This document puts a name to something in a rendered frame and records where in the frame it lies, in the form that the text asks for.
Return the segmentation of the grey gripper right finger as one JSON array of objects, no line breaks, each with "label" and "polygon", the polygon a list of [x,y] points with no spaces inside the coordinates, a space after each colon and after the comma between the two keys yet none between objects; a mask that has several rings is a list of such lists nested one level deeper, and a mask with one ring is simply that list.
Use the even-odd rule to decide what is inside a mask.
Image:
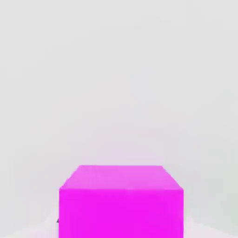
[{"label": "grey gripper right finger", "polygon": [[196,223],[192,217],[186,216],[184,238],[222,238],[222,233],[206,225]]}]

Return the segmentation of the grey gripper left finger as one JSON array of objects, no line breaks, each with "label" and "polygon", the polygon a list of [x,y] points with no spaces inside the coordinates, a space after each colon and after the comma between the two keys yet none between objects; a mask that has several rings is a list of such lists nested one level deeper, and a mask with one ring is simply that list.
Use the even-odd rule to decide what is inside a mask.
[{"label": "grey gripper left finger", "polygon": [[24,228],[17,238],[59,238],[58,215],[51,214],[43,223]]}]

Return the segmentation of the small magenta cube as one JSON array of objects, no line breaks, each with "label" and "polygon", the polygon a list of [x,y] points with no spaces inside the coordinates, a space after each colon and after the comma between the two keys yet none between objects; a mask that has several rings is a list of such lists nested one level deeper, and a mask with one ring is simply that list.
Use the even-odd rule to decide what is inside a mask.
[{"label": "small magenta cube", "polygon": [[184,238],[184,190],[158,165],[80,165],[59,189],[59,238]]}]

